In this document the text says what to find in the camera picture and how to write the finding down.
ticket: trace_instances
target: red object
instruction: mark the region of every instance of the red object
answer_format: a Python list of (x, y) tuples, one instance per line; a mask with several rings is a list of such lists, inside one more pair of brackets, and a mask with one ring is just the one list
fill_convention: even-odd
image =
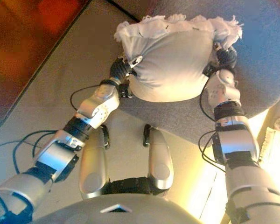
[(38, 9), (44, 27), (58, 34), (79, 8), (78, 0), (42, 0)]

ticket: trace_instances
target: floor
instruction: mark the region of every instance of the floor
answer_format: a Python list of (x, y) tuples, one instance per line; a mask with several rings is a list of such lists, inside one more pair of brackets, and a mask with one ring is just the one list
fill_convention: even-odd
[[(69, 103), (71, 93), (108, 77), (113, 60), (122, 51), (113, 34), (117, 25), (125, 20), (130, 21), (114, 6), (104, 0), (93, 0), (0, 128), (0, 143), (21, 139), (37, 130), (63, 128), (74, 114)], [(74, 104), (81, 103), (93, 91), (78, 93)], [(107, 159), (112, 181), (147, 175), (148, 149), (142, 146), (144, 125), (143, 121), (121, 110), (109, 117), (111, 148)], [(163, 134), (175, 170), (174, 183), (166, 198), (206, 224), (220, 223), (227, 201), (224, 174), (203, 162), (197, 145), (167, 132)], [(0, 147), (0, 184), (15, 174), (13, 147), (14, 144)], [(32, 166), (31, 146), (19, 149), (17, 161), (20, 171)], [(79, 162), (66, 181), (53, 186), (36, 211), (35, 219), (82, 200), (78, 174)]]
[(0, 0), (0, 122), (85, 0)]

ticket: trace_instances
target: white cloth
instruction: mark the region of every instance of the white cloth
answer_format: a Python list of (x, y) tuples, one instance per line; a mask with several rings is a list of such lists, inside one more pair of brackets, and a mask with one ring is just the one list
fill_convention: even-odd
[(198, 96), (207, 80), (202, 74), (212, 53), (214, 41), (229, 48), (242, 35), (241, 26), (222, 18), (207, 20), (197, 16), (190, 21), (175, 14), (146, 16), (139, 23), (118, 25), (114, 37), (122, 41), (128, 60), (138, 55), (143, 61), (130, 77), (135, 96), (151, 102), (174, 102)]
[(274, 128), (266, 129), (266, 138), (260, 153), (260, 165), (270, 174), (280, 191), (280, 119), (277, 119)]

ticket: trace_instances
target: black joint actuator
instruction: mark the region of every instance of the black joint actuator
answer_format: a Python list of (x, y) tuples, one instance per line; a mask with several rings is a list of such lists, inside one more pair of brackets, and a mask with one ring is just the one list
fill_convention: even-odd
[(124, 63), (122, 58), (117, 58), (110, 68), (110, 78), (116, 78), (123, 83), (127, 73), (130, 71), (131, 67), (129, 63)]
[(245, 112), (243, 111), (241, 105), (235, 101), (229, 101), (223, 103), (221, 105), (218, 105), (214, 109), (215, 121), (229, 116), (244, 116), (244, 115)]
[(237, 51), (231, 46), (227, 50), (220, 49), (217, 51), (217, 58), (220, 62), (220, 66), (231, 66), (234, 68), (235, 64), (237, 63), (238, 53)]
[(63, 128), (64, 131), (84, 142), (89, 138), (92, 127), (81, 119), (73, 117)]

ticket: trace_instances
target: orange surface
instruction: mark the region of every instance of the orange surface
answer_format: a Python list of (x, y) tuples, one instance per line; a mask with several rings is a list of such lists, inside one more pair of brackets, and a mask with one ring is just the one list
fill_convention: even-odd
[(85, 2), (0, 0), (0, 119)]

